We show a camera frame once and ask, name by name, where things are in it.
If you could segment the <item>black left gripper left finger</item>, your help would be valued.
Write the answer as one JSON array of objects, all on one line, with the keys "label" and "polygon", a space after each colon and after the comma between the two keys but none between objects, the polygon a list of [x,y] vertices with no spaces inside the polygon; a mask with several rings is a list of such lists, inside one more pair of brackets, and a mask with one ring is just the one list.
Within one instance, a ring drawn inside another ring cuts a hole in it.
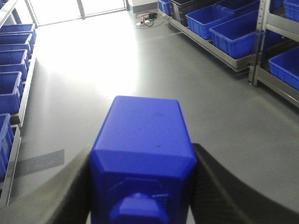
[{"label": "black left gripper left finger", "polygon": [[46,183],[0,210],[2,224],[85,224],[91,209],[91,147]]}]

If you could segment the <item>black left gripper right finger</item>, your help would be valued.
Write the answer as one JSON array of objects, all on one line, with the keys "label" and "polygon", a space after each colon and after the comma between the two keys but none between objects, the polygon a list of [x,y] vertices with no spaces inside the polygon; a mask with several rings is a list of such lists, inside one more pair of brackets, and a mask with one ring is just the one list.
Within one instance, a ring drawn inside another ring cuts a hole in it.
[{"label": "black left gripper right finger", "polygon": [[191,211],[197,224],[297,224],[299,214],[260,194],[224,168],[200,144]]}]

